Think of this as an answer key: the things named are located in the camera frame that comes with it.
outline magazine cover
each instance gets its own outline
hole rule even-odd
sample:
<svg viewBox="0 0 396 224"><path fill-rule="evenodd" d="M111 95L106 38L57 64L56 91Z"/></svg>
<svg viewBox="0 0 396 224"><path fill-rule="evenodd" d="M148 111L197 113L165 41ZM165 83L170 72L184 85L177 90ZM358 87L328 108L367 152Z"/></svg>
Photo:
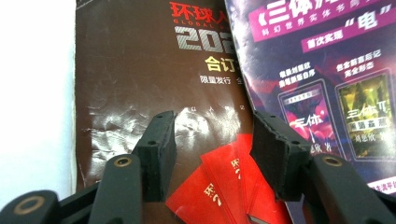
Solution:
<svg viewBox="0 0 396 224"><path fill-rule="evenodd" d="M110 158L130 153L163 111L177 114L168 196L201 155L251 133L224 1L81 0L76 23L78 190L99 181ZM164 202L145 203L144 219L182 223Z"/></svg>
<svg viewBox="0 0 396 224"><path fill-rule="evenodd" d="M369 187L395 195L394 1L226 0L226 7L253 108L283 118L312 154L340 156Z"/></svg>

